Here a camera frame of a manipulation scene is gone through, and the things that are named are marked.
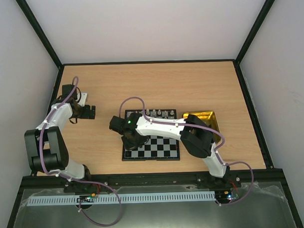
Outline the gold metal tin tray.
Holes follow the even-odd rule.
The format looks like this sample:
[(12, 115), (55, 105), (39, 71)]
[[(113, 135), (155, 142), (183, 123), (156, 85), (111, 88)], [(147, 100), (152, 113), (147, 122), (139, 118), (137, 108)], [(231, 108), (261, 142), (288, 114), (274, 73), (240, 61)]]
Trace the gold metal tin tray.
[(219, 127), (217, 124), (217, 119), (214, 111), (197, 111), (197, 112), (185, 112), (182, 117), (186, 119), (189, 114), (197, 116), (201, 121), (203, 121), (208, 127), (219, 132)]

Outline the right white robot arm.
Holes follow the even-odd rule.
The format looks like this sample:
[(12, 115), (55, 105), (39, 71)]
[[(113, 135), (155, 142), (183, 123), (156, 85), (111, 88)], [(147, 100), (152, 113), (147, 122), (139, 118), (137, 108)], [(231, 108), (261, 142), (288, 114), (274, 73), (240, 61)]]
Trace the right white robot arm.
[(149, 136), (178, 140), (190, 155), (204, 161), (215, 186), (222, 188), (230, 181), (229, 167), (218, 152), (225, 142), (223, 135), (196, 115), (180, 119), (148, 117), (141, 113), (132, 113), (125, 119), (113, 116), (109, 129), (121, 135), (128, 151), (143, 146)]

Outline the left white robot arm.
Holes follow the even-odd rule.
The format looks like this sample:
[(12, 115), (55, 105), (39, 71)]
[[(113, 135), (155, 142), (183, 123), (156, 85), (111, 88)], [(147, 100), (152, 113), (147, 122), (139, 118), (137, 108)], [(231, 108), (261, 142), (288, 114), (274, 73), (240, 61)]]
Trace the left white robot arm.
[(50, 112), (35, 129), (24, 134), (27, 159), (32, 173), (64, 176), (68, 181), (88, 181), (87, 166), (69, 158), (61, 131), (67, 122), (95, 119), (96, 107), (86, 104), (88, 94), (82, 93), (76, 83), (62, 86), (62, 94), (53, 101)]

